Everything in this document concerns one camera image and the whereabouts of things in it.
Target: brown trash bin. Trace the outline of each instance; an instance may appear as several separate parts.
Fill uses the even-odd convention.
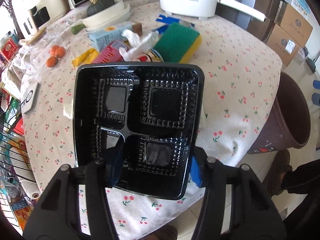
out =
[[[249,149],[249,154],[304,147],[310,137],[307,102],[297,83],[281,72],[279,88],[268,120]]]

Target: sponge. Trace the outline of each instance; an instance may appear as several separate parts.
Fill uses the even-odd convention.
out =
[[[189,62],[201,42],[202,38],[199,32],[173,23],[154,46],[154,49],[160,53],[164,62],[185,64]]]

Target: tablecloth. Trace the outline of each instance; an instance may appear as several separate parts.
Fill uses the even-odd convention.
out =
[[[148,33],[161,23],[164,12],[158,0],[124,0],[131,5],[131,21],[141,22]],[[84,8],[70,11],[47,27],[47,33],[31,49],[39,73],[24,75],[21,93],[35,81],[40,92],[32,113],[23,115],[27,150],[36,181],[43,191],[64,163],[76,166],[72,120],[67,108],[73,100],[76,68],[71,61],[91,48],[85,30],[73,35],[70,25],[84,17]],[[176,16],[196,25],[203,42],[191,64],[204,72],[203,108],[206,127],[199,129],[196,145],[207,155],[235,166],[259,135],[271,110],[280,79],[279,56],[254,36],[221,18],[198,20]],[[53,44],[63,44],[65,57],[55,68],[45,61]],[[169,222],[204,194],[189,179],[185,196],[169,201],[141,196],[116,188],[107,189],[113,221],[121,240],[138,239]],[[82,230],[89,233],[85,189],[80,187]]]

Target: pumpkin stem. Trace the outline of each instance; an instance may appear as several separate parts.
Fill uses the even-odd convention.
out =
[[[96,4],[96,3],[98,2],[98,0],[90,0],[90,2],[91,2],[92,4]]]

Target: brown shoe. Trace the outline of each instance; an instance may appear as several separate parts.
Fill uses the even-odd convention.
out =
[[[177,239],[178,239],[177,229],[167,224],[139,240],[177,240]]]
[[[286,149],[277,152],[270,170],[262,182],[270,197],[280,195],[284,191],[281,188],[280,175],[287,171],[292,171],[292,167],[290,166],[290,153]]]

